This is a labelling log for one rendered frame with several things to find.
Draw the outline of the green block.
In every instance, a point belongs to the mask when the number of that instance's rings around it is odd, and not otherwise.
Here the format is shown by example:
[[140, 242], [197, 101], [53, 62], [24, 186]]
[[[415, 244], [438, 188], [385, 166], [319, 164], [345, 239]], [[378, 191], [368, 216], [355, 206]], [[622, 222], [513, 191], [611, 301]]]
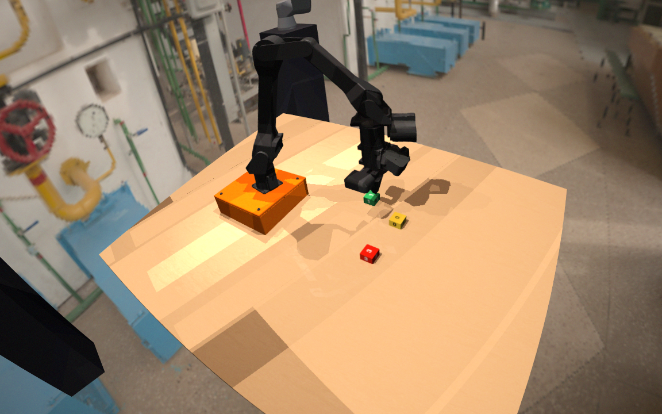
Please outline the green block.
[[368, 192], [366, 195], [363, 197], [364, 198], [364, 203], [365, 204], [370, 204], [375, 206], [378, 201], [379, 201], [379, 192], [378, 193], [373, 193], [373, 192]]

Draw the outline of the yellow block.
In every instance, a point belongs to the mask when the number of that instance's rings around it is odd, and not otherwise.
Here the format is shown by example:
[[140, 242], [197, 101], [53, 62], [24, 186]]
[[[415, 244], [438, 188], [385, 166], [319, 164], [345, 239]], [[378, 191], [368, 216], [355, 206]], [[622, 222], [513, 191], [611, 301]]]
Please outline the yellow block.
[[405, 215], [394, 212], [394, 214], [389, 219], [389, 226], [401, 229], [404, 223], [406, 223], [406, 217], [407, 216]]

